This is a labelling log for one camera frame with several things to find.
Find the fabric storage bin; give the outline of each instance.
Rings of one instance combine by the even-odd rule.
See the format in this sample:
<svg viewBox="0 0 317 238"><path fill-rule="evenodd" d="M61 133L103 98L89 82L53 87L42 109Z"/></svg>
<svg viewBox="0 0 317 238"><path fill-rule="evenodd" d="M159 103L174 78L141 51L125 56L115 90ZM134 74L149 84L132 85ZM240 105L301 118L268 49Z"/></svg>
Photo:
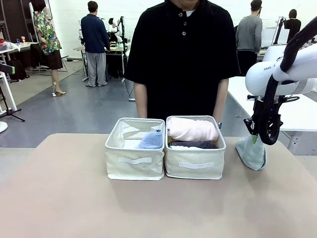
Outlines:
<svg viewBox="0 0 317 238"><path fill-rule="evenodd" d="M165 168L166 175L179 179L221 179L224 166L224 152L226 144L218 125L210 116L183 116L193 120L207 120L212 122L218 133L219 149L202 150L174 150L168 146L168 132L165 130Z"/></svg>
<svg viewBox="0 0 317 238"><path fill-rule="evenodd" d="M136 149L150 131L162 131L160 149ZM160 180L164 176L165 122L159 119L121 118L106 141L109 179Z"/></svg>

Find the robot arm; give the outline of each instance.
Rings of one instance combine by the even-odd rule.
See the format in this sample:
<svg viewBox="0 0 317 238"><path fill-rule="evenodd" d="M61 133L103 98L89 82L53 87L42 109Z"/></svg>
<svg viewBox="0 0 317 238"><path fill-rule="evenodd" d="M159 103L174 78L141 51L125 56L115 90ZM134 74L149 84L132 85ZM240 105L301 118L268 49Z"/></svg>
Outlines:
<svg viewBox="0 0 317 238"><path fill-rule="evenodd" d="M283 123L278 114L283 103L314 88L317 82L317 46L299 50L317 34L317 17L300 31L286 46L284 55L273 61L257 63L246 75L246 86L255 99L254 114L244 122L252 135L259 135L263 143L276 143Z"/></svg>

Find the table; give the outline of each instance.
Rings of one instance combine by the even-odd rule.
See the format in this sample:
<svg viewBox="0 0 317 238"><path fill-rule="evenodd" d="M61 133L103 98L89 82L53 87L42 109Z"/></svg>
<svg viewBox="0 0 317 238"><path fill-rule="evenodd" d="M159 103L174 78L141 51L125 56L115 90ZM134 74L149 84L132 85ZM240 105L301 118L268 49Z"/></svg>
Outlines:
<svg viewBox="0 0 317 238"><path fill-rule="evenodd" d="M127 50L129 50L130 45L131 45L130 43L125 44ZM81 59L83 62L83 68L84 68L84 73L85 73L85 78L83 79L83 82L85 82L88 79L85 46L80 46L80 47L74 48L73 50L80 51L80 53L81 53ZM123 69L123 73L124 73L124 62L123 62L123 54L122 54L123 47L110 47L110 52L114 53L112 55L118 55L118 56L122 57L122 69Z"/></svg>
<svg viewBox="0 0 317 238"><path fill-rule="evenodd" d="M267 48L260 50L260 53L257 56L257 61L263 61L266 51L267 51Z"/></svg>
<svg viewBox="0 0 317 238"><path fill-rule="evenodd" d="M245 85L245 77L234 77L229 79L228 92L236 103L251 117L253 115L254 101L247 101L251 95ZM279 113L284 122L281 131L293 131L288 149L295 153L300 142L305 143L304 132L317 132L317 103L305 95L298 95L299 100L285 103L281 106Z"/></svg>
<svg viewBox="0 0 317 238"><path fill-rule="evenodd" d="M252 171L226 138L217 181L109 180L100 134L49 136L0 183L3 238L308 238L317 181L281 144Z"/></svg>
<svg viewBox="0 0 317 238"><path fill-rule="evenodd" d="M38 44L38 42L27 42L27 43L20 43L20 52L22 51L27 51L30 49L31 44ZM2 60L4 61L5 64L7 64L7 61L5 60L4 54L6 54L6 57L8 61L11 60L10 53L16 53L19 52L18 49L8 49L4 51L0 51L0 57L2 57Z"/></svg>

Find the pink towel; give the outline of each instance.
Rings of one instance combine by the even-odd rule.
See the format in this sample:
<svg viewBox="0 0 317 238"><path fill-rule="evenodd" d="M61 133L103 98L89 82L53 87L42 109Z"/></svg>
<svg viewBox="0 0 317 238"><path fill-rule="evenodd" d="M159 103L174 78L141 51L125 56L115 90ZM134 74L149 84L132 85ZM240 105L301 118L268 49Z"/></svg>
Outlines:
<svg viewBox="0 0 317 238"><path fill-rule="evenodd" d="M216 141L219 134L207 120L170 118L166 122L168 136L179 141Z"/></svg>

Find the floral dress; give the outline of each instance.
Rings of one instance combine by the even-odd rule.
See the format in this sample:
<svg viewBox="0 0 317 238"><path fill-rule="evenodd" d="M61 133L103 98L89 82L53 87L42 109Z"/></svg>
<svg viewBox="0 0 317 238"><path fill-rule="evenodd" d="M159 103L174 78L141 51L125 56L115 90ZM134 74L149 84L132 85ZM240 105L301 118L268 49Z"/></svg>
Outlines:
<svg viewBox="0 0 317 238"><path fill-rule="evenodd" d="M47 45L40 42L40 46L45 55L50 55L53 51L61 49L60 42L50 20L47 20L43 12L34 12L34 25L36 32L41 32L43 38L47 40Z"/></svg>

